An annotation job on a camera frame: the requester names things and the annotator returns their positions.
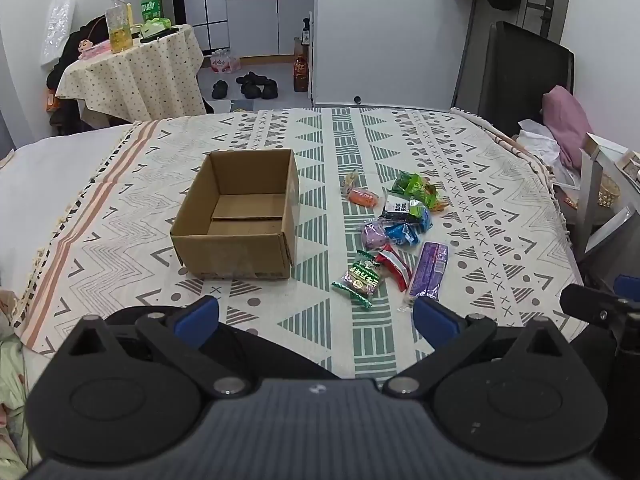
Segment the black slippers pile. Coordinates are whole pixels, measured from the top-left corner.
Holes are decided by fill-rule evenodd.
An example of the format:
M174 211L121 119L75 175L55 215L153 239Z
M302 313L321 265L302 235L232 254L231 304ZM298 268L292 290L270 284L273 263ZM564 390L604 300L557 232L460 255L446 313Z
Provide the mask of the black slippers pile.
M235 81L240 85L243 96L249 100L274 100L279 96L277 81L253 72L238 77Z

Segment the bright green snack bag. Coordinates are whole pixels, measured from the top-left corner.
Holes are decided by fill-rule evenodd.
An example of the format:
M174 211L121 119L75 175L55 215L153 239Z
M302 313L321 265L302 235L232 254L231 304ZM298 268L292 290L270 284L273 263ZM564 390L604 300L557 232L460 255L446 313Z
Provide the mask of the bright green snack bag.
M431 184L427 177L422 177L420 174L401 171L390 192L418 200L430 211L443 211L449 205L448 200L438 194L436 186Z

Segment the purple snack bar packet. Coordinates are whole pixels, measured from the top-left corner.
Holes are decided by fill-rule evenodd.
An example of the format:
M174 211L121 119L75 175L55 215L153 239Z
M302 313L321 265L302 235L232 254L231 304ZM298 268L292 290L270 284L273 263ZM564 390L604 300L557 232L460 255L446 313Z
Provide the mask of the purple snack bar packet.
M408 288L410 301L423 296L438 299L448 257L449 248L445 244L425 242L422 245L418 263L414 268L412 281Z

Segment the green round-logo snack packet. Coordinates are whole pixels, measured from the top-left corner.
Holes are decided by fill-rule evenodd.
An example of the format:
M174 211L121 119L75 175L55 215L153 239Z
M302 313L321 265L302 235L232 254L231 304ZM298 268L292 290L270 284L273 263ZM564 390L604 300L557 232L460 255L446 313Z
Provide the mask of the green round-logo snack packet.
M370 252L358 250L357 258L348 266L344 274L332 282L332 287L349 296L363 310L372 308L372 297L381 284L378 263Z

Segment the pink purple snack packet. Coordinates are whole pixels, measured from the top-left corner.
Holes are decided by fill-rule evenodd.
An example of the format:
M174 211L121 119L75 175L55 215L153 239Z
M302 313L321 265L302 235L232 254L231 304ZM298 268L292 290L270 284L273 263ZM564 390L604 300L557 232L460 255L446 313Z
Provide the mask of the pink purple snack packet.
M367 222L361 229L361 244L364 250L382 248L388 243L385 226L378 220Z

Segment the yellow liquid plastic bottle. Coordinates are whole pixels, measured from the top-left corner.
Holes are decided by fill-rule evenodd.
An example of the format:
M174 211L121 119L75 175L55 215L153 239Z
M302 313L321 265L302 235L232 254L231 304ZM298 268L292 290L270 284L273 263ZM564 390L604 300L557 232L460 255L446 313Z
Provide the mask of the yellow liquid plastic bottle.
M128 6L122 0L111 0L105 12L108 41L114 54L126 51L134 44L130 32Z

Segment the black white blue snack packet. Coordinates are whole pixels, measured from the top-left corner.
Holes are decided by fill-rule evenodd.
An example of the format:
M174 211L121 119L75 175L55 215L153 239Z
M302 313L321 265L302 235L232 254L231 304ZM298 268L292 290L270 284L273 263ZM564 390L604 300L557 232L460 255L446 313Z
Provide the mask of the black white blue snack packet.
M394 193L385 196L380 218L389 222L412 224L419 232L432 227L431 214L420 200Z

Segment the patterned bed blanket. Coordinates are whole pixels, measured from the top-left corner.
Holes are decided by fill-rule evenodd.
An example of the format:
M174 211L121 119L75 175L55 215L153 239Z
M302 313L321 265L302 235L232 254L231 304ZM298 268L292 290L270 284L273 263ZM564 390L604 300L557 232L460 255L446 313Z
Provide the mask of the patterned bed blanket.
M208 153L291 150L299 182L296 260L284 281L204 280L179 261L169 231ZM216 114L129 127L43 233L16 284L11 321L50 356L84 315L129 306L182 307L215 296L221 319L346 377L383 379L430 352L392 280L363 310L332 287L361 250L373 211L342 192L356 171L389 190L401 171L433 183L449 205L426 238L449 248L440 301L518 327L544 315L567 339L582 322L560 308L579 281L544 164L462 112L316 108Z

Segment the clear brown small snack packet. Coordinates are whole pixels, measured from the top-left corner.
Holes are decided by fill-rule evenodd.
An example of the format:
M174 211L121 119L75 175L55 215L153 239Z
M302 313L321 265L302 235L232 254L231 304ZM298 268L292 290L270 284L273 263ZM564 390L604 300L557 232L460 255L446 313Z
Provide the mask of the clear brown small snack packet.
M352 192L352 189L358 183L358 178L359 176L356 173L356 171L351 171L348 174L344 175L342 180L342 191L345 196L347 196L350 192Z

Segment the green soda bottle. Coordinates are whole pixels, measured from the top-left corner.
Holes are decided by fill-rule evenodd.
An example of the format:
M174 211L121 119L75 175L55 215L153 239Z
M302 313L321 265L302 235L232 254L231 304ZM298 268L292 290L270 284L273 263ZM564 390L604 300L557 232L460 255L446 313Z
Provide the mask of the green soda bottle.
M160 0L141 0L142 22L156 20L162 17L162 4Z

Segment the red white snack packet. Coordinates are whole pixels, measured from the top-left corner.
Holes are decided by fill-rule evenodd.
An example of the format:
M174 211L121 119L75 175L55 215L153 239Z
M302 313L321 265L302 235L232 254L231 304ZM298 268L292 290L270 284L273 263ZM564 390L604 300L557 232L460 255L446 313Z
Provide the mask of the red white snack packet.
M390 243L380 248L375 256L375 261L394 278L401 292L407 290L412 279L411 270Z

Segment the white kitchen cabinet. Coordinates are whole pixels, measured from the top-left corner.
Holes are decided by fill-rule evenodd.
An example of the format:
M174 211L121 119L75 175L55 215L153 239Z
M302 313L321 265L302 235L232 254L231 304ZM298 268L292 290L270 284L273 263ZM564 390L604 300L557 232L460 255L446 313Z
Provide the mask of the white kitchen cabinet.
M231 50L240 58L293 55L314 0L227 0Z

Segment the pink cloth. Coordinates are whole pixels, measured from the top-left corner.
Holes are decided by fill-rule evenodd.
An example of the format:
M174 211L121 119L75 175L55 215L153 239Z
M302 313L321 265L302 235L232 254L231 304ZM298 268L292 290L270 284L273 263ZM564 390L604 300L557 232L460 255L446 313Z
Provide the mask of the pink cloth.
M542 120L559 144L562 164L581 172L582 147L592 128L580 103L564 87L555 86L542 97Z

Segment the dotted cream tablecloth table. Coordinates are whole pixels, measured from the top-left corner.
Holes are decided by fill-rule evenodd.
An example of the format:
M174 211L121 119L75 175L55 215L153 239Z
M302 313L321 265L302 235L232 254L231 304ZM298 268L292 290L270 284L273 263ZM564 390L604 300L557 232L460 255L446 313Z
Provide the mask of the dotted cream tablecloth table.
M67 66L56 97L84 104L84 111L125 122L146 122L205 113L198 86L204 61L193 28L124 52L106 52Z

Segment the green leaf patterned quilt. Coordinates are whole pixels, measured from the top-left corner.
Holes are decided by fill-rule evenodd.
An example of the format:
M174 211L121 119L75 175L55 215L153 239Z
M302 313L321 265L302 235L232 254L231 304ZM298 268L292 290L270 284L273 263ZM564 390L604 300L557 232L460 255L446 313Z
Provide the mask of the green leaf patterned quilt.
M39 462L39 454L26 422L29 393L27 353L10 320L17 298L1 291L1 376L0 376L0 476L21 479Z

